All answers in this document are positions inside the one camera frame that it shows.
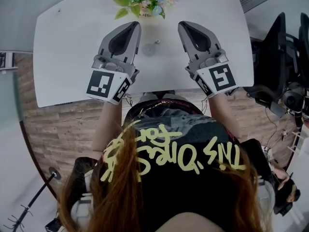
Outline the black coat rack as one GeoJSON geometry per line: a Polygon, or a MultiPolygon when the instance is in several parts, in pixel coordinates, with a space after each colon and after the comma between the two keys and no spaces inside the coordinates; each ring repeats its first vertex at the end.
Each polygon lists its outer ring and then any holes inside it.
{"type": "Polygon", "coordinates": [[[23,206],[21,205],[24,210],[22,212],[22,214],[20,215],[19,218],[16,218],[15,216],[11,215],[11,217],[13,219],[8,218],[8,220],[10,222],[12,222],[12,226],[8,227],[6,225],[4,225],[5,228],[11,230],[12,232],[16,232],[17,229],[19,228],[22,232],[24,232],[24,225],[23,225],[23,220],[26,217],[26,215],[28,213],[30,213],[32,216],[33,214],[30,212],[30,208],[33,206],[33,204],[35,203],[35,201],[37,200],[37,198],[41,195],[41,193],[44,191],[44,189],[46,187],[48,187],[48,185],[50,184],[50,182],[55,179],[55,180],[60,180],[61,179],[61,175],[60,173],[56,170],[56,168],[54,167],[49,167],[49,173],[50,173],[50,177],[44,182],[44,184],[42,185],[42,187],[38,190],[38,192],[34,195],[34,197],[31,199],[31,201],[28,203],[27,206],[23,206]]]}

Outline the person's left forearm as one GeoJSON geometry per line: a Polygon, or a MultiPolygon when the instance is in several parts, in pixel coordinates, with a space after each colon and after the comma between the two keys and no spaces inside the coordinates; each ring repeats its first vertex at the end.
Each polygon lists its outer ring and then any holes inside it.
{"type": "Polygon", "coordinates": [[[92,156],[99,159],[108,143],[122,130],[122,102],[104,103],[92,142],[92,156]]]}

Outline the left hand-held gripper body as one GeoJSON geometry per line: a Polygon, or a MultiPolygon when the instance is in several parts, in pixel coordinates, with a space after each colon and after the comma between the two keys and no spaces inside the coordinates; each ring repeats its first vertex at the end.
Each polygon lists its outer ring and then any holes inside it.
{"type": "Polygon", "coordinates": [[[101,55],[94,57],[86,95],[89,98],[118,105],[139,70],[134,65],[101,55]]]}

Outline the person's grey trousers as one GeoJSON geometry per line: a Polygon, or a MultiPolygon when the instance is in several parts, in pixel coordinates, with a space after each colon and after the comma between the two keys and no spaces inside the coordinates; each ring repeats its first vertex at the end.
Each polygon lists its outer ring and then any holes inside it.
{"type": "Polygon", "coordinates": [[[181,100],[186,101],[187,99],[176,95],[174,90],[165,90],[165,91],[156,91],[156,92],[145,92],[138,103],[142,102],[149,102],[153,100],[159,100],[159,99],[172,99],[172,100],[181,100]]]}

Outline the white desk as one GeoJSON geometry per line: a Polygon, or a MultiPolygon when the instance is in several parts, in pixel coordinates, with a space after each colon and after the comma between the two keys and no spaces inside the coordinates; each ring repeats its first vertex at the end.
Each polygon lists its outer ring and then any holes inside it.
{"type": "MultiPolygon", "coordinates": [[[[42,13],[34,36],[33,75],[37,104],[82,101],[91,75],[94,56],[102,39],[118,26],[135,21],[129,14],[114,19],[118,7],[113,0],[64,0],[42,13]]],[[[239,0],[178,0],[166,18],[140,17],[141,41],[134,64],[140,71],[130,94],[149,91],[192,89],[198,85],[185,70],[178,23],[198,23],[212,31],[230,61],[239,66],[239,87],[254,83],[249,31],[239,0]],[[147,57],[145,44],[160,40],[156,53],[147,57]]]]}

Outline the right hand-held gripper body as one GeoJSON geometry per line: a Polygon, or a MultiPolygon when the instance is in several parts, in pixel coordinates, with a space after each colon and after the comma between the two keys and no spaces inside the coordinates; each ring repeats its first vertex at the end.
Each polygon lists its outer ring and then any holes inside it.
{"type": "Polygon", "coordinates": [[[239,66],[228,59],[225,50],[219,49],[212,54],[204,52],[189,58],[185,69],[209,98],[239,87],[239,66]]]}

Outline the white power strip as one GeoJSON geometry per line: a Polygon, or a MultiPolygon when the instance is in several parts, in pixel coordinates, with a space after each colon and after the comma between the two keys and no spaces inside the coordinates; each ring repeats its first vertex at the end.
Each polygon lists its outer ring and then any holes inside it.
{"type": "Polygon", "coordinates": [[[262,147],[262,150],[263,150],[263,153],[264,153],[264,155],[265,155],[265,157],[267,158],[268,161],[274,160],[274,157],[273,157],[273,153],[272,153],[272,149],[271,149],[271,148],[268,148],[268,147],[263,146],[263,147],[262,147]]]}

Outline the person's right forearm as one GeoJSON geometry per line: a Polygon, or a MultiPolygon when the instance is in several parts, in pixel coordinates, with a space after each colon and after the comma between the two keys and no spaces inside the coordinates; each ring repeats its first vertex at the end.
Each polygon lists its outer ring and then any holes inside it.
{"type": "Polygon", "coordinates": [[[226,95],[221,93],[208,99],[211,116],[222,123],[236,138],[241,138],[239,123],[234,115],[226,95]]]}

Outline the person's black printed shirt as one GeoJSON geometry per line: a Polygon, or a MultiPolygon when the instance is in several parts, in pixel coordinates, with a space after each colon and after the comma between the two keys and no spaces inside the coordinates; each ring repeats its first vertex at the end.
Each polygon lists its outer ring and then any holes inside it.
{"type": "Polygon", "coordinates": [[[188,101],[137,103],[99,159],[80,157],[59,213],[68,232],[269,232],[275,191],[256,139],[188,101]]]}

